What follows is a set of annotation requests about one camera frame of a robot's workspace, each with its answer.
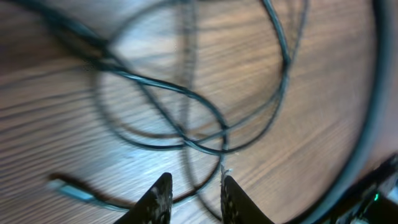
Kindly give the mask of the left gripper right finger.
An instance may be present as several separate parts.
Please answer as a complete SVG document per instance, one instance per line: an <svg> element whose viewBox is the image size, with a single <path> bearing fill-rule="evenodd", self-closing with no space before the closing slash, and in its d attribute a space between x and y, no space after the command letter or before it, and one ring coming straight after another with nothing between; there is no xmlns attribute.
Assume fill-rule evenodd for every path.
<svg viewBox="0 0 398 224"><path fill-rule="evenodd" d="M274 224L230 175L221 184L221 213L222 224Z"/></svg>

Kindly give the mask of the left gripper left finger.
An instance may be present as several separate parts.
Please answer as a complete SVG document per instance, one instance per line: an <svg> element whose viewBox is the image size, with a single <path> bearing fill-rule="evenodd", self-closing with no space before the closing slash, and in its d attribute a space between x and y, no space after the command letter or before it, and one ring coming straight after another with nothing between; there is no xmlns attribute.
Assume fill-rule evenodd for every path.
<svg viewBox="0 0 398 224"><path fill-rule="evenodd" d="M135 206L114 224L169 224L172 211L172 175L163 173Z"/></svg>

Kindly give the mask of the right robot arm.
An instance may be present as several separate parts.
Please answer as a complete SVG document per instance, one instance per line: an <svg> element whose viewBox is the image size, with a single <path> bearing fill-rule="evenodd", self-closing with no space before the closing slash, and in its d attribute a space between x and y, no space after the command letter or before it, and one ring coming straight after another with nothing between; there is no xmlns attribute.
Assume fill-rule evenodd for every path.
<svg viewBox="0 0 398 224"><path fill-rule="evenodd" d="M319 222L397 224L397 154L352 185Z"/></svg>

